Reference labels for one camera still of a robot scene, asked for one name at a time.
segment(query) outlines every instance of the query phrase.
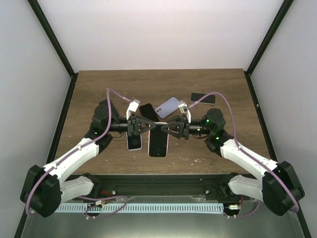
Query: black metal frame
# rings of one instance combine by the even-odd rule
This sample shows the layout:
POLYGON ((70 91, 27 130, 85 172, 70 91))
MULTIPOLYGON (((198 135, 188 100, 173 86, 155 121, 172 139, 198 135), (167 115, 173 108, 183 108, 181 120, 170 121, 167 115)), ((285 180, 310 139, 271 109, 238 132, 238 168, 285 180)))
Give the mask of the black metal frame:
MULTIPOLYGON (((53 47, 55 48, 60 60, 62 61, 62 63, 65 66, 65 69, 67 70, 69 76, 71 77, 71 81, 69 84, 69 88, 67 91, 67 95, 64 101, 64 105, 61 111, 61 115, 58 121, 58 125, 55 131, 55 135, 53 138, 53 142, 51 145, 51 149, 48 155, 48 159, 47 162, 51 162, 54 160, 56 151, 57 151, 57 147, 58 147, 58 143, 59 143, 59 139, 61 136, 61 132, 64 126, 64 122, 66 119, 66 115, 67 115, 67 111, 69 108, 69 104, 70 104, 70 100, 75 88, 75 83, 77 80, 77 76, 78 73, 75 73, 74 70, 72 69, 61 45, 59 44, 48 20, 46 19, 39 3, 37 0, 28 0, 31 8, 33 9, 35 15, 37 16, 40 24, 42 25, 43 29, 45 30, 49 40, 51 41, 53 47)), ((253 85, 252 85, 252 81, 251 81, 251 75, 253 73, 253 71, 255 70, 257 64, 259 63, 262 55, 264 54, 266 48, 268 47, 271 39, 273 38, 275 32, 277 31, 280 23, 282 22, 284 16, 286 15, 288 9, 290 8, 291 4, 292 4, 293 0, 284 0, 283 4, 281 5, 276 17, 274 18, 267 34, 265 35, 257 53, 255 54, 249 68, 247 71, 245 71, 245 76, 246 76, 246 80, 250 89, 250 93, 252 96, 252 100, 253 103, 255 105, 256 111, 257 111, 257 115, 260 121, 260 125, 264 134, 264 138, 265 138, 265 142, 269 151, 269 154, 271 156, 272 159, 277 161, 276 158, 276 154, 273 148, 273 144, 272 141, 270 139, 266 124, 265 124, 265 120, 263 118, 263 114, 261 111, 261 108, 259 106, 259 102, 256 96, 256 93, 254 91, 253 85)), ((152 191, 147 191, 142 194, 147 194, 151 195, 151 194, 160 194, 163 192, 173 192, 176 194, 186 194, 186 195, 199 195, 201 193, 204 193, 206 190, 210 190, 213 191, 213 189, 215 189, 215 187, 218 187, 220 181, 225 177, 225 175, 157 175, 157 176, 149 176, 149 175, 144 175, 144 176, 126 176, 126 175, 121 175, 121 176, 99 176, 99 178, 103 181, 107 181, 108 187, 106 187, 107 190, 110 189, 114 189, 116 190, 116 193, 120 194, 121 192, 124 193, 124 195, 127 195, 128 193, 130 195, 140 195, 140 192, 138 191, 132 191, 134 188, 136 188, 139 185, 145 185, 145 183, 149 183, 148 180, 151 180, 151 183, 154 187, 154 189, 152 191), (174 187, 174 191, 168 190, 168 188, 166 187, 166 190, 162 191, 160 190, 160 187, 163 184, 166 183, 171 183, 171 181, 175 184, 174 187)), ((214 190, 213 192, 210 193, 210 195, 207 196, 207 198, 209 199, 219 199, 216 198, 215 195, 217 194, 217 190, 214 190)), ((297 213, 298 219, 300 221, 304 236, 306 238, 311 238, 311 234, 309 232, 307 223, 305 221, 304 215, 302 210, 300 209, 300 211, 297 213)), ((26 222, 26 214, 25 212, 23 212, 23 215, 21 217, 19 226, 17 228, 16 234, 15 234, 15 238, 20 238, 22 236, 22 232, 23 232, 23 228, 26 222)))

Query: black smartphone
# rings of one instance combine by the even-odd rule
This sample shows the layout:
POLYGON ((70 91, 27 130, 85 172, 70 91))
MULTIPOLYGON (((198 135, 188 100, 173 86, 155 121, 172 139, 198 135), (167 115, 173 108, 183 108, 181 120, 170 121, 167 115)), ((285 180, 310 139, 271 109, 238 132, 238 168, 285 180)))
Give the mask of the black smartphone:
MULTIPOLYGON (((198 101, 200 98, 202 98, 203 96, 205 96, 204 93, 192 93, 192 95, 190 96, 190 101, 192 103, 194 103, 194 102, 198 101)), ((216 96, 209 95, 208 97, 201 100, 199 103, 214 105, 216 103, 216 96)))
POLYGON ((142 149, 142 138, 141 135, 127 135, 127 146, 128 150, 141 150, 142 149))
MULTIPOLYGON (((157 114, 150 103, 140 106, 139 110, 143 117, 155 122, 159 121, 157 114)), ((149 156, 165 157, 167 155, 167 146, 168 134, 161 131, 161 125, 156 125, 155 128, 149 131, 149 156)))

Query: white backdrop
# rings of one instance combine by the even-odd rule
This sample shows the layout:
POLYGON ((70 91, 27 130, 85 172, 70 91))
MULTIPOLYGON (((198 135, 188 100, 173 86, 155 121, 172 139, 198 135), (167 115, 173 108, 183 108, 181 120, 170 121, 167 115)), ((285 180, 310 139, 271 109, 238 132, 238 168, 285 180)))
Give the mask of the white backdrop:
POLYGON ((27 171, 46 162, 70 82, 27 1, 0 1, 0 237, 12 238, 27 171))
POLYGON ((300 202, 317 237, 317 1, 294 1, 252 75, 279 161, 290 162, 306 196, 300 202))
POLYGON ((75 71, 247 69, 282 0, 39 0, 75 71))

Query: black wire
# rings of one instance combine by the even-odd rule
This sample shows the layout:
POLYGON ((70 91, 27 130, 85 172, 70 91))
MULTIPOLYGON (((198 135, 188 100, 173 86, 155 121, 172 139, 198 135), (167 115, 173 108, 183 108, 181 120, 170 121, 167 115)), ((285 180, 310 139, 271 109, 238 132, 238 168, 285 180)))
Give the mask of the black wire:
POLYGON ((119 132, 119 134, 121 134, 120 136, 113 136, 113 138, 120 138, 121 136, 123 136, 123 132, 119 132))
POLYGON ((195 137, 194 135, 192 135, 195 139, 205 139, 205 138, 207 138, 208 137, 208 135, 205 135, 205 136, 203 136, 203 137, 195 137))

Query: wooden table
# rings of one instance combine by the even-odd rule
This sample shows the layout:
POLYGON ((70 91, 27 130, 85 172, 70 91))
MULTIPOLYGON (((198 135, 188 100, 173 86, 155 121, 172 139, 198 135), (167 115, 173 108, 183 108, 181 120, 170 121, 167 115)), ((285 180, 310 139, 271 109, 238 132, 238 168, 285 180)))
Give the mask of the wooden table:
MULTIPOLYGON (((252 102, 243 70, 114 70, 81 71, 70 102, 56 158, 76 145, 89 129, 94 109, 106 99, 106 88, 136 98, 140 105, 154 108, 171 97, 190 104, 192 92, 218 91, 228 99, 234 114, 238 140, 262 156, 269 157, 260 123, 252 102)), ((113 93, 111 101, 124 116, 128 103, 113 93)), ((201 118, 211 106, 198 104, 191 109, 193 118, 201 118)), ((227 121, 225 129, 232 133, 232 123, 225 102, 216 97, 227 121)), ((177 110, 166 119, 179 114, 177 110)), ((142 135, 143 149, 128 151, 125 135, 114 138, 108 148, 80 167, 76 174, 219 174, 245 173, 235 163, 212 154, 204 140, 169 137, 168 154, 163 158, 148 156, 148 134, 142 135)))

